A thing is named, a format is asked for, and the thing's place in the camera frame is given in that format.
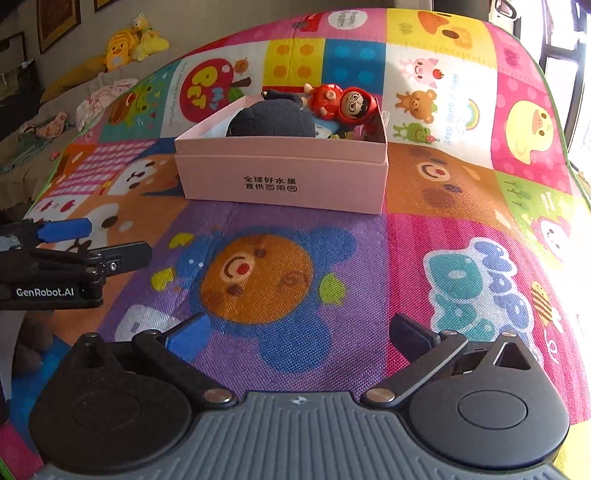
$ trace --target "gray ribbed handle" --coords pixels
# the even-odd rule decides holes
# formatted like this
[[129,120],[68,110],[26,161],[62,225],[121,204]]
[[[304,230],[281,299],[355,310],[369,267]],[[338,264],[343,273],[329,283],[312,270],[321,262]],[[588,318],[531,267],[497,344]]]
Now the gray ribbed handle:
[[[38,480],[84,475],[42,469]],[[252,392],[201,416],[166,457],[111,480],[564,480],[552,466],[492,475],[463,471],[423,451],[391,412],[342,393]]]

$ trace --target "black plush toy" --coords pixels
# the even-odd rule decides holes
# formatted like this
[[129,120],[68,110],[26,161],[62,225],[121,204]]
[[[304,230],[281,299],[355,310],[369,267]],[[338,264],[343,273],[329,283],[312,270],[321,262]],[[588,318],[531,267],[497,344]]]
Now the black plush toy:
[[228,125],[227,137],[315,137],[316,128],[310,111],[295,93],[266,90],[265,99],[244,108]]

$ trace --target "colorful play mat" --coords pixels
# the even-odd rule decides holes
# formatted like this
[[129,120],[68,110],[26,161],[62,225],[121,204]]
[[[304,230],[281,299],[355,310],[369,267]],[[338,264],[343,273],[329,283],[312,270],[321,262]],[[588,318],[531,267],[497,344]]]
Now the colorful play mat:
[[[389,115],[382,215],[183,197],[175,137],[243,95],[330,82],[371,92]],[[252,181],[284,180],[262,174]],[[41,466],[28,415],[80,334],[128,340],[198,312],[206,320],[174,348],[239,394],[359,395],[405,366],[389,346],[396,312],[472,340],[517,332],[568,405],[558,467],[591,478],[591,216],[540,69],[493,25],[347,10],[198,48],[125,93],[65,149],[30,217],[92,221],[90,237],[53,248],[144,240],[154,259],[109,279],[102,308],[51,318],[59,339],[40,374],[15,379],[0,429],[0,457],[17,480]]]

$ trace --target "yellow plush toy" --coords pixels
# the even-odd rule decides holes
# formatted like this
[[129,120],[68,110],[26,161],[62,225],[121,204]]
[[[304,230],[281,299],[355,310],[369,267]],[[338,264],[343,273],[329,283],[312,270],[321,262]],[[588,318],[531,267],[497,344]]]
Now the yellow plush toy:
[[139,14],[134,20],[132,32],[140,35],[139,45],[136,46],[133,53],[133,59],[142,61],[149,55],[159,51],[168,50],[170,44],[167,40],[160,38],[160,34],[150,27],[150,22],[144,16]]
[[138,37],[131,30],[122,30],[109,40],[105,65],[109,72],[127,65],[133,59],[134,49],[138,46]]

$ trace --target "pink box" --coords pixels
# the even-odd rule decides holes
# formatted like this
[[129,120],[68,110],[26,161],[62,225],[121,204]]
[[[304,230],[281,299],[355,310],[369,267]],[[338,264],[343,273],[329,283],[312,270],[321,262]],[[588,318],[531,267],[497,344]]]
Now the pink box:
[[186,198],[382,212],[388,143],[381,112],[375,142],[221,136],[241,109],[259,101],[242,97],[174,141]]

